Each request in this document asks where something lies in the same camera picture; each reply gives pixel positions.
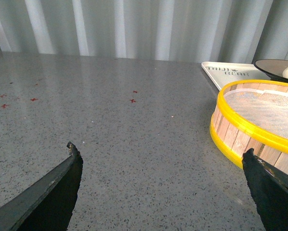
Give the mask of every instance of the countertop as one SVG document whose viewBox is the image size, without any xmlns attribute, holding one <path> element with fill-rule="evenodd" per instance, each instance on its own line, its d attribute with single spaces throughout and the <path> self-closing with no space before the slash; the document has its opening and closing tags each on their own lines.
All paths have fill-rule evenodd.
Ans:
<svg viewBox="0 0 288 231">
<path fill-rule="evenodd" d="M 0 52 L 0 206 L 83 157 L 70 231 L 264 230 L 200 64 Z"/>
</svg>

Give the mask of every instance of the white corrugated wall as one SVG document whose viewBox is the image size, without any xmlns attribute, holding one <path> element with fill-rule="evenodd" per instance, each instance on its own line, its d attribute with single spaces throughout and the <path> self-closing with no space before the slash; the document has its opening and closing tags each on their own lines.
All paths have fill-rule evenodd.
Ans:
<svg viewBox="0 0 288 231">
<path fill-rule="evenodd" d="M 288 0 L 0 0 L 0 51 L 288 59 Z"/>
</svg>

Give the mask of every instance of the white tray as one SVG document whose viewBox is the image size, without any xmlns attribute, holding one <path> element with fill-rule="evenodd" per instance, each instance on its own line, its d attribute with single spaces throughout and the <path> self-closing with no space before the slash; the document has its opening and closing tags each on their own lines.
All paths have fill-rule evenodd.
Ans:
<svg viewBox="0 0 288 231">
<path fill-rule="evenodd" d="M 223 88 L 226 84 L 238 80 L 270 80 L 270 78 L 264 72 L 257 69 L 253 64 L 203 62 L 202 68 L 219 90 L 221 90 L 221 88 Z"/>
</svg>

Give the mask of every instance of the yellow rim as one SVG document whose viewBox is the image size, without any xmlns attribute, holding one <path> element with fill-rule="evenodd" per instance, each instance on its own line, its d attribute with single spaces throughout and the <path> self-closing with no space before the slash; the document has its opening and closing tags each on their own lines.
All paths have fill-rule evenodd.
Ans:
<svg viewBox="0 0 288 231">
<path fill-rule="evenodd" d="M 237 155 L 235 152 L 233 152 L 218 136 L 218 134 L 215 131 L 215 128 L 212 125 L 212 119 L 213 115 L 211 117 L 211 122 L 210 122 L 210 135 L 216 146 L 219 148 L 219 150 L 225 155 L 230 161 L 232 161 L 235 165 L 240 167 L 242 169 L 242 158 Z"/>
<path fill-rule="evenodd" d="M 288 87 L 288 83 L 274 82 L 270 80 L 241 80 L 229 83 L 225 85 L 218 94 L 217 106 L 222 115 L 236 128 L 246 133 L 255 140 L 268 145 L 274 149 L 288 154 L 288 139 L 275 135 L 269 131 L 266 131 L 255 124 L 247 121 L 244 117 L 236 113 L 225 101 L 224 91 L 233 85 L 244 83 L 266 83 L 266 84 L 278 84 Z"/>
</svg>

